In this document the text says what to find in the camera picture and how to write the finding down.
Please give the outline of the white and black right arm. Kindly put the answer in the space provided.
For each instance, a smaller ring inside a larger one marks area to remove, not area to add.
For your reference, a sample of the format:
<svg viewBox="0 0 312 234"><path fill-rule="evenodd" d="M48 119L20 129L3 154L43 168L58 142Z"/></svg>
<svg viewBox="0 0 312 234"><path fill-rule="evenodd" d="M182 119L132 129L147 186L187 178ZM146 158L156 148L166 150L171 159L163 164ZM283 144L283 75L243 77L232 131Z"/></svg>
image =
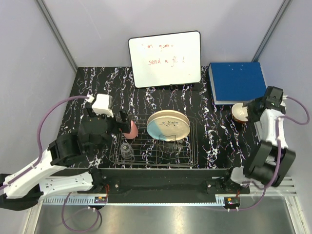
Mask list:
<svg viewBox="0 0 312 234"><path fill-rule="evenodd" d="M296 157L284 137L283 90L269 86L264 96L237 103L231 112L238 122L259 123L261 140L244 165L233 168L231 175L221 181L223 191L233 193L239 185L257 181L265 188L278 187Z"/></svg>

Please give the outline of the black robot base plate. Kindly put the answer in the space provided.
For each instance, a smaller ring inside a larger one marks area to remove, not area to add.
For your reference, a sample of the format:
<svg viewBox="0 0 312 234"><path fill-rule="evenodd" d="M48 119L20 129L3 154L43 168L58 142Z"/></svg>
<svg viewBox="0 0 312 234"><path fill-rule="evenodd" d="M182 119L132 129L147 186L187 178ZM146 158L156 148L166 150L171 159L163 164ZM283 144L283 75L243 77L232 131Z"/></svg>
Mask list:
<svg viewBox="0 0 312 234"><path fill-rule="evenodd" d="M99 196L108 186L112 205L197 205L216 202L215 195L248 194L230 181L227 169L93 169Z"/></svg>

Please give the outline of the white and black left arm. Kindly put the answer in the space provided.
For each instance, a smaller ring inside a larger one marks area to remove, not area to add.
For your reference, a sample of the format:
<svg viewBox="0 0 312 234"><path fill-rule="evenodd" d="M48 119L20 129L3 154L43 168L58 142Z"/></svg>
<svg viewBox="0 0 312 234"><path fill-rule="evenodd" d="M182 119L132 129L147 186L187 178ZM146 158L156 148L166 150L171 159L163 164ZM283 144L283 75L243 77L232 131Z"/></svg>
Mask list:
<svg viewBox="0 0 312 234"><path fill-rule="evenodd" d="M13 174L0 175L0 206L12 211L23 211L48 197L78 192L79 194L102 193L109 190L103 173L93 167L79 175L52 178L82 162L95 149L110 144L113 134L129 133L131 121L125 111L120 111L121 121L106 115L92 116L78 129L59 136L49 144L41 156L29 166Z"/></svg>

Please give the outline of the blue and cream plate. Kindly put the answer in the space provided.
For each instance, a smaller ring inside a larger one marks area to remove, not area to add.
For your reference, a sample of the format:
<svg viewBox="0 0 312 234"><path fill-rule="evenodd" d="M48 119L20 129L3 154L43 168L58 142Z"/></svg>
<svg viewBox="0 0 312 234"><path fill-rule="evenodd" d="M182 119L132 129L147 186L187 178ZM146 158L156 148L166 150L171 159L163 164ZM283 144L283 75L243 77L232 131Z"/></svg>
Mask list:
<svg viewBox="0 0 312 234"><path fill-rule="evenodd" d="M190 133L190 123L156 112L147 120L147 133L154 139L163 141L179 141Z"/></svg>

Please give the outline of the pink plastic cup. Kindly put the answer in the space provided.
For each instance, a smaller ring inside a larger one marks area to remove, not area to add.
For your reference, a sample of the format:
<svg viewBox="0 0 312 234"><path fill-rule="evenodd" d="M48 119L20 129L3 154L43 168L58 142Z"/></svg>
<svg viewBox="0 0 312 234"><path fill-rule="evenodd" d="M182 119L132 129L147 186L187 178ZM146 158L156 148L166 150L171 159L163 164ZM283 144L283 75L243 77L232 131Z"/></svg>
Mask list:
<svg viewBox="0 0 312 234"><path fill-rule="evenodd" d="M133 120L131 120L130 122L130 127L131 127L130 133L123 133L123 135L126 139L135 139L138 135L138 129Z"/></svg>

